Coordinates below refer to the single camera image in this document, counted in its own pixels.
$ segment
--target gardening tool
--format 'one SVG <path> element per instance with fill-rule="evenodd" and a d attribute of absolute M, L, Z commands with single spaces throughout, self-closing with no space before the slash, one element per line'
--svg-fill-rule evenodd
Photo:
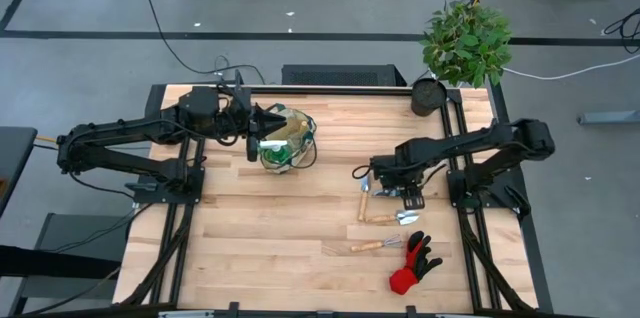
<path fill-rule="evenodd" d="M 365 222 L 367 223 L 386 223 L 386 222 L 393 222 L 393 221 L 398 221 L 398 223 L 400 223 L 400 225 L 407 225 L 407 224 L 411 224 L 415 221 L 418 220 L 418 218 L 420 218 L 420 215 L 414 211 L 403 211 L 403 210 L 398 210 L 396 211 L 396 214 L 388 214 L 388 215 L 381 215 L 381 216 L 376 216 L 376 217 L 371 217 L 371 218 L 367 218 L 365 220 Z"/>
<path fill-rule="evenodd" d="M 364 178 L 360 179 L 360 189 L 362 193 L 360 193 L 360 210 L 358 211 L 358 221 L 364 222 L 364 213 L 367 210 L 367 200 L 369 199 L 369 175 L 367 174 Z"/>
<path fill-rule="evenodd" d="M 377 241 L 377 242 L 369 242 L 369 243 L 365 243 L 359 246 L 352 246 L 351 247 L 351 251 L 352 252 L 364 252 L 366 250 L 373 250 L 373 249 L 379 249 L 382 247 L 395 247 L 395 248 L 400 248 L 402 247 L 402 239 L 400 238 L 400 234 L 396 234 L 392 237 L 389 237 L 383 241 Z"/>

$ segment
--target wooden handle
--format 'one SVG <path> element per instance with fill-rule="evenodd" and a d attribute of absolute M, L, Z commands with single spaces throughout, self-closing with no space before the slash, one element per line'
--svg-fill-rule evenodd
<path fill-rule="evenodd" d="M 362 251 L 378 249 L 378 248 L 382 248 L 382 247 L 384 247 L 384 242 L 383 241 L 378 241 L 378 242 L 365 243 L 365 244 L 359 245 L 359 246 L 352 246 L 351 247 L 351 251 L 352 252 L 362 252 Z"/>
<path fill-rule="evenodd" d="M 365 222 L 367 222 L 367 223 L 385 223 L 385 222 L 393 222 L 395 220 L 396 220 L 396 216 L 394 216 L 393 214 L 389 214 L 389 215 L 383 215 L 383 216 L 376 216 L 376 217 L 367 218 L 365 220 Z"/>
<path fill-rule="evenodd" d="M 364 213 L 367 211 L 367 200 L 369 199 L 369 192 L 362 192 L 360 194 L 360 211 L 358 212 L 358 221 L 364 222 Z"/>

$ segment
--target potted plant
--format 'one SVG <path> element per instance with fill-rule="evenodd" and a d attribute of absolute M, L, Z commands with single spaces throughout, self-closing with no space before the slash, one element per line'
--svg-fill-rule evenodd
<path fill-rule="evenodd" d="M 433 15 L 429 20 L 430 31 L 424 33 L 420 44 L 424 46 L 424 62 L 436 79 L 427 78 L 414 84 L 411 106 L 419 108 L 420 113 L 425 107 L 444 104 L 441 93 L 444 87 L 440 87 L 439 81 L 448 81 L 453 86 L 469 83 L 479 88 L 488 78 L 497 85 L 504 73 L 502 67 L 511 60 L 507 45 L 511 32 L 507 19 L 498 11 L 451 2 L 445 3 L 444 11 Z"/>

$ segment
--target black pot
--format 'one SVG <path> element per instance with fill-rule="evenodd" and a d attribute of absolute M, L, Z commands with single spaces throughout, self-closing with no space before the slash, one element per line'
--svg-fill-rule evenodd
<path fill-rule="evenodd" d="M 411 89 L 411 110 L 426 117 L 447 101 L 447 88 L 433 78 L 417 80 Z"/>

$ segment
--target gray floor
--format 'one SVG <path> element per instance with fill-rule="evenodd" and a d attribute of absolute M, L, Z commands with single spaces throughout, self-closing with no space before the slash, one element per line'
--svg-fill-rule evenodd
<path fill-rule="evenodd" d="M 444 0 L 154 1 L 166 31 L 419 33 Z M 0 9 L 10 2 L 0 0 Z M 517 36 L 534 37 L 598 38 L 608 23 L 637 8 L 637 0 L 483 2 L 502 9 Z M 24 0 L 9 29 L 155 28 L 145 0 Z M 410 81 L 424 71 L 415 43 L 179 41 L 172 46 L 200 69 L 210 69 L 218 54 L 232 64 L 254 64 L 268 83 L 279 83 L 280 68 L 288 63 L 393 63 Z M 513 55 L 512 69 L 537 75 L 626 57 L 622 48 L 514 47 Z M 549 160 L 526 163 L 524 170 L 553 304 L 560 313 L 618 317 L 637 312 L 640 200 L 634 180 L 640 162 L 633 147 L 640 127 L 584 128 L 575 116 L 637 109 L 638 64 L 561 81 L 511 75 L 503 81 L 510 117 L 546 121 L 558 146 Z M 245 79 L 257 82 L 250 71 Z M 34 126 L 55 136 L 81 122 L 139 116 L 153 83 L 210 77 L 184 70 L 160 41 L 0 39 L 0 80 L 0 124 Z M 96 171 L 86 179 L 117 188 L 133 178 Z M 48 212 L 120 215 L 129 209 L 124 198 L 87 190 L 60 175 L 52 152 L 34 151 L 0 220 L 0 243 L 32 247 Z M 16 284 L 0 280 L 0 314 Z"/>

